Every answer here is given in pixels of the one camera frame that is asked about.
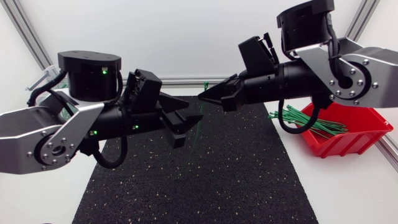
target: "robotic arm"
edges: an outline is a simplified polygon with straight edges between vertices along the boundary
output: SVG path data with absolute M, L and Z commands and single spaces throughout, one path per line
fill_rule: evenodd
M 277 17 L 282 28 L 282 51 L 291 59 L 279 63 L 268 33 L 239 44 L 246 70 L 209 90 L 199 99 L 235 111 L 245 104 L 312 97 L 314 111 L 305 126 L 282 128 L 292 134 L 306 131 L 320 109 L 333 102 L 345 106 L 391 108 L 398 106 L 398 52 L 362 47 L 348 38 L 337 39 L 329 12 L 333 0 L 313 0 Z
M 121 95 L 118 56 L 70 51 L 59 53 L 58 62 L 60 74 L 32 92 L 30 107 L 0 115 L 0 172 L 57 169 L 68 164 L 78 150 L 94 155 L 106 168 L 115 168 L 126 158 L 126 136 L 161 129 L 173 148 L 181 147 L 184 133 L 202 118 L 178 111 L 189 103 L 160 92 L 161 80 L 144 70 L 130 72 Z M 69 91 L 51 90 L 66 74 Z M 37 96 L 45 91 L 51 95 L 35 106 Z M 64 108 L 68 119 L 60 116 Z M 99 152 L 98 141 L 118 137 L 122 137 L 120 157 L 107 161 Z

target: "speckled black mat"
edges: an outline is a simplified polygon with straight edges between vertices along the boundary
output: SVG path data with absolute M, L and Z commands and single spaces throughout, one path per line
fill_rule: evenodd
M 183 98 L 199 112 L 196 97 Z M 180 149 L 161 132 L 129 138 L 121 167 L 95 167 L 73 222 L 317 223 L 264 105 L 224 113 L 205 103 L 204 115 L 189 160 L 196 126 Z M 119 143 L 104 155 L 116 158 Z

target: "red plastic bin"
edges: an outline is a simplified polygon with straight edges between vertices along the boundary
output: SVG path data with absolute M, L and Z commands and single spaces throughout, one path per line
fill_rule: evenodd
M 302 112 L 311 116 L 312 109 L 311 103 Z M 322 132 L 330 139 L 311 131 L 302 133 L 314 155 L 322 158 L 332 155 L 345 156 L 349 153 L 362 154 L 383 135 L 393 130 L 391 124 L 372 108 L 357 108 L 333 103 L 327 110 L 321 110 L 318 118 L 343 123 L 349 130 L 349 133 L 336 136 Z

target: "metal bracket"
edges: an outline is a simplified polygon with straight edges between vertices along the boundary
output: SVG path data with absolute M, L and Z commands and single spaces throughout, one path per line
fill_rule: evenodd
M 372 108 L 392 108 L 398 106 L 398 52 L 378 47 L 366 47 L 343 59 L 361 64 L 371 75 L 368 92 L 356 99 L 358 106 Z
M 37 80 L 31 87 L 26 87 L 25 90 L 33 91 L 37 86 L 40 85 L 40 83 L 42 83 L 42 81 L 44 81 L 49 76 L 50 76 L 49 71 L 44 71 L 44 75 L 40 77 L 39 80 Z
M 68 94 L 66 90 L 58 90 L 58 92 Z M 102 102 L 73 99 L 69 103 L 74 105 L 77 112 L 40 149 L 40 157 L 48 166 L 58 168 L 70 161 L 70 156 L 77 150 L 104 108 Z
M 364 87 L 367 82 L 364 73 L 343 58 L 340 58 L 343 72 L 345 76 L 350 77 L 353 80 L 353 86 L 349 89 L 344 89 L 339 86 L 336 78 L 330 70 L 329 54 L 326 50 L 322 49 L 322 45 L 315 44 L 308 47 L 302 47 L 295 50 L 295 52 L 333 93 L 330 96 L 331 100 L 342 105 L 347 105 L 347 100 L 354 99 L 364 91 Z
M 0 114 L 0 172 L 30 174 L 52 169 L 43 166 L 34 156 L 35 145 L 62 126 L 51 116 L 52 112 L 46 111 L 50 110 L 35 106 Z

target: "white table surface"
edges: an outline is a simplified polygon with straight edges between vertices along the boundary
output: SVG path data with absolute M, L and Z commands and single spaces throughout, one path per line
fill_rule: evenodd
M 163 91 L 197 95 L 202 88 Z M 302 109 L 309 102 L 285 104 Z M 277 110 L 277 102 L 265 105 Z M 360 156 L 321 159 L 312 155 L 301 135 L 288 134 L 273 122 L 320 223 L 398 223 L 398 173 L 378 148 L 372 146 Z M 61 169 L 0 174 L 0 223 L 71 223 L 95 164 L 94 158 L 79 153 Z

